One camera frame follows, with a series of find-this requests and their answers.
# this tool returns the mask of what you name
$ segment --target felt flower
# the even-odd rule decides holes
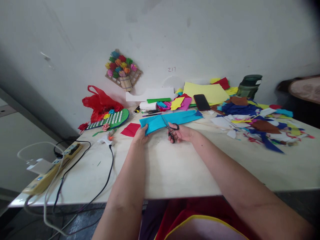
[[[115,71],[116,71],[117,73],[119,73],[119,72],[121,71],[121,67],[117,67],[117,68],[115,69]]]
[[[131,64],[131,70],[135,72],[137,70],[137,66],[134,64]]]
[[[122,110],[122,108],[120,107],[120,106],[116,106],[115,108],[114,108],[114,111],[115,112],[120,112]]]
[[[133,61],[131,58],[127,58],[126,63],[130,66],[133,63]]]
[[[102,126],[102,131],[106,132],[108,130],[108,128],[110,128],[109,123],[106,123]]]
[[[80,129],[80,133],[79,134],[82,134],[84,132],[84,130],[87,129],[87,127],[89,126],[89,122],[86,122],[86,123],[83,123],[81,124],[78,129]]]
[[[124,68],[123,71],[124,71],[126,74],[129,74],[130,68]]]
[[[117,65],[115,63],[110,63],[110,69],[114,71],[116,69]]]
[[[120,65],[122,68],[125,68],[125,67],[127,67],[127,64],[125,63],[125,62],[123,62],[123,63],[121,63],[121,65]]]
[[[121,65],[121,60],[120,60],[120,59],[117,59],[117,60],[115,61],[115,63],[116,63],[117,66],[120,66],[120,65]]]
[[[119,59],[121,60],[121,62],[125,62],[127,60],[126,57],[123,55],[120,55]]]
[[[107,119],[109,117],[110,117],[110,114],[107,113],[106,115],[104,115],[103,119]]]
[[[117,73],[116,71],[113,71],[113,75],[114,78],[118,78],[119,77],[119,73]]]
[[[111,69],[109,69],[109,70],[107,71],[107,74],[108,74],[110,77],[112,77],[113,71],[112,71]]]
[[[126,73],[125,73],[124,71],[120,71],[120,72],[119,72],[119,76],[120,76],[120,77],[125,77],[125,76],[126,76]]]
[[[113,51],[111,53],[111,56],[114,57],[115,59],[117,59],[117,58],[119,58],[120,54],[118,52],[116,52],[116,51]]]

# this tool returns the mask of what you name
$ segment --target scissors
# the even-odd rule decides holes
[[[169,126],[169,124],[168,124],[167,121],[164,119],[164,117],[163,117],[163,116],[161,116],[161,117],[162,117],[162,120],[164,121],[164,123],[166,124],[166,128],[167,128],[168,131],[169,131],[168,136],[170,136],[170,137],[172,138],[172,140],[173,140],[173,143],[175,143],[176,140],[174,139],[173,135],[171,134],[170,128],[173,129],[173,130],[179,130],[179,125],[176,124],[176,123],[173,123],[174,125],[176,125],[177,128],[172,128],[172,127]]]

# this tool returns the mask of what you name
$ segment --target scissor blade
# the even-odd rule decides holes
[[[162,115],[161,115],[161,117],[162,117],[162,120],[164,121],[164,123],[166,124],[167,128],[169,129],[170,128],[169,124],[167,123],[167,121],[164,119],[164,117]]]

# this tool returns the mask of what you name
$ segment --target hand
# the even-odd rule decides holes
[[[173,128],[177,128],[176,125],[172,124],[172,123],[168,123],[170,127]],[[192,135],[193,135],[193,129],[183,126],[183,125],[179,125],[179,130],[173,130],[170,128],[169,130],[171,132],[171,134],[173,135],[174,139],[176,140],[176,142],[181,142],[181,141],[191,141]],[[171,138],[171,136],[169,136],[168,140],[173,143],[173,140]]]
[[[133,137],[132,143],[146,144],[149,140],[149,136],[146,136],[146,130],[148,129],[148,124],[146,124],[143,128],[139,128],[136,132],[136,135]]]

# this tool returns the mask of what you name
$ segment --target person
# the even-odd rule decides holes
[[[160,227],[156,229],[156,239],[283,240],[312,237],[313,227],[244,167],[198,131],[183,125],[179,127],[177,131],[170,129],[176,142],[188,141],[193,145],[227,202],[221,197],[203,198],[204,201],[201,198],[196,201],[169,200]],[[147,128],[148,125],[138,129],[133,138],[93,240],[138,239],[139,234],[140,239],[143,238],[140,226],[145,192],[144,147],[150,138],[150,135],[145,136]],[[184,206],[179,207],[182,201],[185,201]],[[148,237],[146,239],[153,240],[155,234]]]

